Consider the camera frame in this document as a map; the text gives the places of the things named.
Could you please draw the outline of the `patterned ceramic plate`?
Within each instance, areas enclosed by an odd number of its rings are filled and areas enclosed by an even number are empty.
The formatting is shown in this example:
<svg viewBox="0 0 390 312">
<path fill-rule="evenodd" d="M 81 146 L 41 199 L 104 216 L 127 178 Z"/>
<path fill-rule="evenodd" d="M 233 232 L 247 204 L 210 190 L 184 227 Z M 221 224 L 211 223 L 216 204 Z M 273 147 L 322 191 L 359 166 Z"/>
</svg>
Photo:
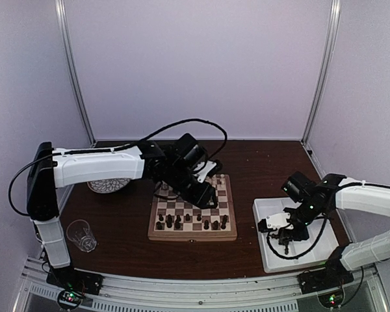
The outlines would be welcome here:
<svg viewBox="0 0 390 312">
<path fill-rule="evenodd" d="M 88 188 L 98 194 L 110 194 L 127 186 L 131 180 L 128 178 L 102 179 L 89 181 Z"/>
</svg>

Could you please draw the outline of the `left aluminium frame post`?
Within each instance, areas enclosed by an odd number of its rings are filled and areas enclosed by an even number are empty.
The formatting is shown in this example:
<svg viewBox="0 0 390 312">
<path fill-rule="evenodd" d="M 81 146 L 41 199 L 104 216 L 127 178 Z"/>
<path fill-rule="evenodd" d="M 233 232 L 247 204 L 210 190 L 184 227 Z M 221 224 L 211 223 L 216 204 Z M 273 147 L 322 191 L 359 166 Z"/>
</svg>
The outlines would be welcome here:
<svg viewBox="0 0 390 312">
<path fill-rule="evenodd" d="M 70 38 L 68 19 L 66 15 L 66 5 L 63 0 L 55 0 L 55 9 L 57 14 L 58 26 L 60 29 L 61 37 L 62 37 L 62 45 L 64 47 L 64 53 L 66 57 L 66 63 L 68 66 L 68 73 L 70 78 L 71 87 L 73 90 L 73 96 L 75 99 L 75 104 L 79 111 L 79 116 L 86 132 L 88 141 L 91 146 L 94 146 L 96 143 L 96 138 L 94 132 L 92 130 L 92 126 L 90 123 L 90 118 L 86 111 L 83 93 L 81 90 L 79 77 L 77 74 L 77 68 L 75 66 L 75 60 L 73 55 L 72 43 Z"/>
</svg>

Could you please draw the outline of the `right aluminium frame post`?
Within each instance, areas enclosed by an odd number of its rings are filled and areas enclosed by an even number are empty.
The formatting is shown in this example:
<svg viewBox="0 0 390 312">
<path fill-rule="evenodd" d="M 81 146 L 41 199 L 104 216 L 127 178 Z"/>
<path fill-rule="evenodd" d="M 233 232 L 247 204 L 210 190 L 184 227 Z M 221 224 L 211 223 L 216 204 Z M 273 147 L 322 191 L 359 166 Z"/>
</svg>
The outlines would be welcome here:
<svg viewBox="0 0 390 312">
<path fill-rule="evenodd" d="M 308 145 L 313 126 L 316 121 L 317 112 L 322 101 L 324 89 L 328 79 L 330 64 L 332 62 L 335 44 L 337 41 L 337 34 L 339 30 L 339 24 L 341 19 L 341 1 L 332 0 L 330 8 L 330 16 L 328 20 L 328 28 L 326 33 L 326 40 L 324 44 L 324 51 L 322 54 L 322 61 L 320 64 L 320 70 L 318 74 L 317 84 L 311 103 L 311 110 L 305 125 L 304 133 L 301 139 L 301 143 Z"/>
</svg>

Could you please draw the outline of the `dark queen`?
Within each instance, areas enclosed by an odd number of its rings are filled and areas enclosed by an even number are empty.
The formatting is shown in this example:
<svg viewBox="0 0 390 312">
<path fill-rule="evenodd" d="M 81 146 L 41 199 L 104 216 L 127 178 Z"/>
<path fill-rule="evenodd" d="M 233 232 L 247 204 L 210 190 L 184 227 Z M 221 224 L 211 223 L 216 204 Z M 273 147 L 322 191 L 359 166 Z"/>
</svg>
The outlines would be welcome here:
<svg viewBox="0 0 390 312">
<path fill-rule="evenodd" d="M 181 222 L 180 220 L 176 220 L 174 223 L 174 229 L 175 230 L 180 230 L 181 229 Z"/>
</svg>

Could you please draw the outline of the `front aluminium rail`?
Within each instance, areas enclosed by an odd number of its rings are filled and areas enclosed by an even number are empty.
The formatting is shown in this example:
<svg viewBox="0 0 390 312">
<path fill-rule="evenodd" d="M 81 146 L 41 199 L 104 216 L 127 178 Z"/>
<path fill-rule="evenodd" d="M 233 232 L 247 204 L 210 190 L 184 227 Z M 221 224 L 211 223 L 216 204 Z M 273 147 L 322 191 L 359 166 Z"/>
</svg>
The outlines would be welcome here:
<svg viewBox="0 0 390 312">
<path fill-rule="evenodd" d="M 65 311 L 57 304 L 62 290 L 47 282 L 42 259 L 28 257 L 10 311 Z M 365 269 L 355 281 L 336 289 L 305 294 L 295 273 L 259 278 L 216 280 L 148 279 L 100 273 L 98 294 L 85 294 L 71 311 L 390 311 L 377 271 Z M 345 306 L 325 308 L 319 297 L 344 291 Z"/>
</svg>

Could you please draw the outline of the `white chess pieces row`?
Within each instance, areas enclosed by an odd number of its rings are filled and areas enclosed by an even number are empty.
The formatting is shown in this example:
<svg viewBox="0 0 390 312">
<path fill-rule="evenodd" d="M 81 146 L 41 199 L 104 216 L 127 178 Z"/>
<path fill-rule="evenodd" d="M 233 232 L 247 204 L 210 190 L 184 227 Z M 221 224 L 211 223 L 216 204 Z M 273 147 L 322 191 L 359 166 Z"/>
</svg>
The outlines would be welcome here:
<svg viewBox="0 0 390 312">
<path fill-rule="evenodd" d="M 213 177 L 206 177 L 205 182 L 210 183 L 216 190 L 219 191 L 231 188 L 228 176 L 225 174 L 216 174 Z M 172 187 L 167 185 L 165 182 L 162 182 L 160 190 L 172 191 Z"/>
</svg>

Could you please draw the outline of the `clear drinking glass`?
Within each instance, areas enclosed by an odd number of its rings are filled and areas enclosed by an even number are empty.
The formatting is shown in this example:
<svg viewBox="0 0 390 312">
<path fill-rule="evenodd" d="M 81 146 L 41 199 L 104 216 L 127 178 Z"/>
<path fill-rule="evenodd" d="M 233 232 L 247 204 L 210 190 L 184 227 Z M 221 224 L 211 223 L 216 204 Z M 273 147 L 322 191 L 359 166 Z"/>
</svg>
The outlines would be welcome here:
<svg viewBox="0 0 390 312">
<path fill-rule="evenodd" d="M 68 225 L 66 237 L 82 252 L 92 252 L 97 246 L 97 240 L 89 223 L 83 219 L 75 220 Z"/>
</svg>

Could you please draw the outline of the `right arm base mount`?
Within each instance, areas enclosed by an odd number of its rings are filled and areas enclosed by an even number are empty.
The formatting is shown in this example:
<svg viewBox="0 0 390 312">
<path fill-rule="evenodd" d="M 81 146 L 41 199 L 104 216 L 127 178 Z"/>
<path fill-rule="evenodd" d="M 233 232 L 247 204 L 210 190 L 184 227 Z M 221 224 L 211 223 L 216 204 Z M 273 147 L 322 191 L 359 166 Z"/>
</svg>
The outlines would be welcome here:
<svg viewBox="0 0 390 312">
<path fill-rule="evenodd" d="M 326 269 L 305 271 L 297 276 L 302 294 L 322 292 L 328 289 L 340 289 L 354 281 L 352 273 L 335 274 Z"/>
</svg>

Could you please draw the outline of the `wooden chess board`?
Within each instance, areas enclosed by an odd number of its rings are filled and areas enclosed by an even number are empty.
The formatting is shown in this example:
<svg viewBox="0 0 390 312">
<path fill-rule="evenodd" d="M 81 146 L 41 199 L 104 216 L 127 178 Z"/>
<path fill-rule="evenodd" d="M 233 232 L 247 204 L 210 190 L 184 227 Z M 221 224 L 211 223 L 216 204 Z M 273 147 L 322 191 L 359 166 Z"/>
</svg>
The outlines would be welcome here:
<svg viewBox="0 0 390 312">
<path fill-rule="evenodd" d="M 216 209 L 199 209 L 192 204 L 178 198 L 173 191 L 161 191 L 160 185 L 155 189 L 151 214 L 148 226 L 148 239 L 151 241 L 188 241 L 188 242 L 218 242 L 234 241 L 237 239 L 237 226 L 233 207 L 231 188 L 216 190 L 218 207 Z M 192 216 L 190 222 L 185 221 L 185 215 Z M 202 215 L 202 221 L 197 221 L 197 214 Z M 166 227 L 166 218 L 172 215 L 174 221 L 172 228 Z M 181 216 L 181 229 L 175 230 L 176 216 Z M 221 229 L 222 217 L 228 215 L 226 229 Z M 209 221 L 209 229 L 203 228 L 204 222 Z M 220 229 L 213 230 L 212 223 L 220 222 Z M 156 223 L 161 222 L 163 230 L 156 229 Z"/>
</svg>

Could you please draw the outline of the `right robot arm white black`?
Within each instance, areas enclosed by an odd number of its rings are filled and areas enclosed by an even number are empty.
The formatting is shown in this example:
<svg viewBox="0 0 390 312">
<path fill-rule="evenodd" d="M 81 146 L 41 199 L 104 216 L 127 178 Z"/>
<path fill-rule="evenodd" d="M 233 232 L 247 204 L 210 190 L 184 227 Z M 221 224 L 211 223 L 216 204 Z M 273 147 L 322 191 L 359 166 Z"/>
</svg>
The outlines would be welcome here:
<svg viewBox="0 0 390 312">
<path fill-rule="evenodd" d="M 282 186 L 297 208 L 284 208 L 271 228 L 281 244 L 299 239 L 318 216 L 327 224 L 336 210 L 355 210 L 390 218 L 390 186 L 359 181 L 341 174 L 325 175 L 318 183 L 295 172 Z M 390 230 L 361 242 L 338 246 L 320 273 L 324 286 L 333 287 L 353 271 L 375 262 L 390 259 Z"/>
</svg>

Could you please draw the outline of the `white plastic compartment tray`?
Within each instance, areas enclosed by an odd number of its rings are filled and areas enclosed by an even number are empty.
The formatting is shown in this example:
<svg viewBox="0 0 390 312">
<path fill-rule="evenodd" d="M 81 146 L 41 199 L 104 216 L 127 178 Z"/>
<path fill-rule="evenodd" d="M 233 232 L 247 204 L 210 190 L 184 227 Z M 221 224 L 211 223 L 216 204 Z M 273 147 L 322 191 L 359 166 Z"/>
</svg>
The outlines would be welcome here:
<svg viewBox="0 0 390 312">
<path fill-rule="evenodd" d="M 297 208 L 300 205 L 299 203 L 293 202 L 290 198 L 257 198 L 253 202 L 252 210 L 256 222 L 259 222 L 270 215 L 281 213 L 286 207 Z M 288 245 L 289 253 L 287 253 L 286 256 L 296 256 L 311 247 L 319 234 L 322 223 L 323 220 L 318 219 L 307 227 L 309 239 L 290 242 Z M 266 233 L 258 232 L 257 238 L 261 250 L 263 270 L 267 274 L 319 266 L 329 258 L 334 249 L 339 245 L 330 222 L 327 222 L 316 246 L 299 259 L 286 260 L 274 255 L 267 243 Z"/>
</svg>

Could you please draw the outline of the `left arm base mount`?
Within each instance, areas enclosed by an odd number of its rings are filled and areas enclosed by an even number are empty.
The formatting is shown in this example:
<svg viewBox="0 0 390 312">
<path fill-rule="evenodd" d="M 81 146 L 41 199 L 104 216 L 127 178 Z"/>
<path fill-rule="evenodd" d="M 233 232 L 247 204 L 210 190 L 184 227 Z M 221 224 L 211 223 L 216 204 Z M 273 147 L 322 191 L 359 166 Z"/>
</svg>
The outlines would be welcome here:
<svg viewBox="0 0 390 312">
<path fill-rule="evenodd" d="M 55 268 L 50 265 L 46 282 L 67 291 L 98 295 L 103 283 L 103 276 L 77 270 L 72 264 L 62 268 Z"/>
</svg>

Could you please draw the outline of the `aluminium frame post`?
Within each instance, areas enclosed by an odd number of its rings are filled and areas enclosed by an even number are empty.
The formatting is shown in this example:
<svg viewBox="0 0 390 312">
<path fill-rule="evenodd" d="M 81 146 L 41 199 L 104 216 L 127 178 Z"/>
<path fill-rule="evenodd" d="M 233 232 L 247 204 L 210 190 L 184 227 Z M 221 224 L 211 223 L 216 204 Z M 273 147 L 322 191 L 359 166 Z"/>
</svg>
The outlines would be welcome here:
<svg viewBox="0 0 390 312">
<path fill-rule="evenodd" d="M 324 89 L 328 79 L 330 64 L 332 62 L 335 44 L 337 41 L 337 34 L 339 30 L 339 24 L 341 19 L 341 1 L 332 0 L 330 8 L 330 16 L 328 20 L 328 28 L 326 33 L 326 40 L 324 44 L 324 51 L 322 54 L 322 61 L 320 64 L 320 70 L 318 74 L 317 84 L 311 103 L 311 110 L 305 125 L 304 133 L 301 139 L 301 143 L 308 145 L 313 126 L 316 121 L 317 112 L 322 101 Z"/>
<path fill-rule="evenodd" d="M 63 0 L 55 0 L 55 9 L 57 14 L 58 26 L 60 29 L 61 37 L 62 37 L 62 45 L 64 47 L 64 53 L 66 57 L 66 63 L 68 66 L 68 73 L 70 78 L 71 87 L 73 90 L 73 96 L 75 99 L 75 104 L 79 111 L 79 116 L 86 132 L 88 141 L 91 146 L 94 146 L 96 143 L 96 138 L 94 132 L 92 130 L 92 126 L 90 123 L 90 118 L 86 111 L 83 93 L 81 90 L 79 77 L 77 74 L 77 68 L 75 66 L 75 60 L 73 55 L 72 43 L 70 38 L 68 19 L 66 15 L 66 5 Z"/>
</svg>

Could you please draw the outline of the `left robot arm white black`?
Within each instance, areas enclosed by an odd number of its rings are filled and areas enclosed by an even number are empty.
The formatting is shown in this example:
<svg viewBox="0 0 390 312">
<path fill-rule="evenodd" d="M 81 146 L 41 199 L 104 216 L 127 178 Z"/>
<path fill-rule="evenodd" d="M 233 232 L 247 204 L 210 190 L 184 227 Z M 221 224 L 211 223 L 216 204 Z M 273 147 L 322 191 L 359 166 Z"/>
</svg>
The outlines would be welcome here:
<svg viewBox="0 0 390 312">
<path fill-rule="evenodd" d="M 28 171 L 25 216 L 33 222 L 44 245 L 49 268 L 67 289 L 83 280 L 74 269 L 59 220 L 56 190 L 96 181 L 150 179 L 163 182 L 184 201 L 200 209 L 215 208 L 215 188 L 207 178 L 222 169 L 207 150 L 186 133 L 171 144 L 142 139 L 124 146 L 94 149 L 54 148 L 39 145 Z"/>
</svg>

